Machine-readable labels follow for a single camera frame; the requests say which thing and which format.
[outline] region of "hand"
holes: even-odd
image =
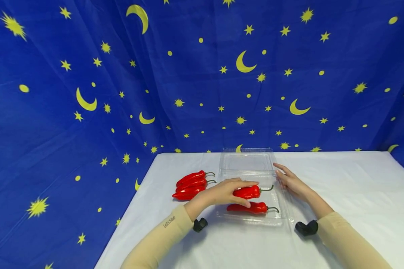
[[[301,199],[302,201],[307,201],[307,197],[313,193],[313,190],[284,165],[276,163],[273,163],[273,165],[283,170],[285,173],[284,174],[279,170],[275,171],[281,188],[288,190],[296,198]]]

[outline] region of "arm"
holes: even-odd
[[[250,207],[250,202],[232,195],[238,188],[258,184],[239,178],[227,179],[200,192],[184,206],[177,206],[148,233],[124,260],[121,269],[154,269],[174,244],[181,241],[193,228],[193,222],[207,207],[214,204],[237,203]]]
[[[274,164],[285,172],[276,171],[279,182],[296,198],[309,204],[318,218],[318,235],[347,269],[392,268],[377,250],[327,204],[315,191],[287,167]]]

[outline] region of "green pepper stem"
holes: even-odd
[[[272,185],[272,186],[271,186],[271,189],[269,189],[269,190],[262,190],[262,189],[261,189],[260,191],[261,191],[261,192],[269,192],[269,191],[272,191],[273,188],[274,188],[274,185]]]

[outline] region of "black object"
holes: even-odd
[[[317,230],[319,229],[319,225],[315,220],[310,221],[307,225],[299,221],[295,225],[295,229],[298,231],[298,233],[305,237],[309,235],[315,235]]]
[[[208,225],[208,221],[204,218],[201,218],[201,220],[195,220],[195,223],[193,224],[193,230],[195,232],[201,232],[202,229],[204,229]]]

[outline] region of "yellow crescent moon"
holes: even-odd
[[[242,73],[248,73],[251,70],[255,69],[256,65],[251,66],[251,67],[247,67],[244,65],[244,63],[242,62],[242,57],[244,57],[246,50],[243,51],[238,58],[236,59],[236,68],[241,71]]]
[[[296,101],[298,101],[298,98],[295,99],[295,101],[292,102],[292,104],[290,104],[290,113],[294,114],[294,115],[302,115],[308,112],[308,110],[310,110],[311,107],[304,109],[304,110],[300,110],[298,108],[296,108]]]
[[[88,111],[95,111],[97,108],[97,99],[94,98],[94,102],[87,103],[81,96],[81,92],[79,91],[79,87],[76,88],[76,100],[78,101],[79,105]]]
[[[242,144],[237,146],[235,152],[241,152],[241,147],[242,147]]]
[[[135,182],[135,191],[137,191],[137,190],[139,190],[139,184],[138,184],[138,179],[136,179],[136,182]]]
[[[136,14],[139,16],[139,18],[142,21],[142,34],[145,34],[145,32],[148,29],[148,15],[145,12],[145,10],[138,5],[131,5],[127,8],[127,12],[126,12],[126,17],[130,14]]]
[[[395,145],[390,146],[390,147],[388,148],[388,152],[391,153],[392,150],[393,150],[394,148],[398,147],[398,146],[399,146],[398,144],[395,144]]]
[[[139,113],[139,121],[140,121],[142,124],[151,124],[151,123],[154,122],[155,119],[156,119],[156,117],[153,117],[153,118],[150,119],[150,120],[145,119],[145,118],[142,116],[142,112]]]

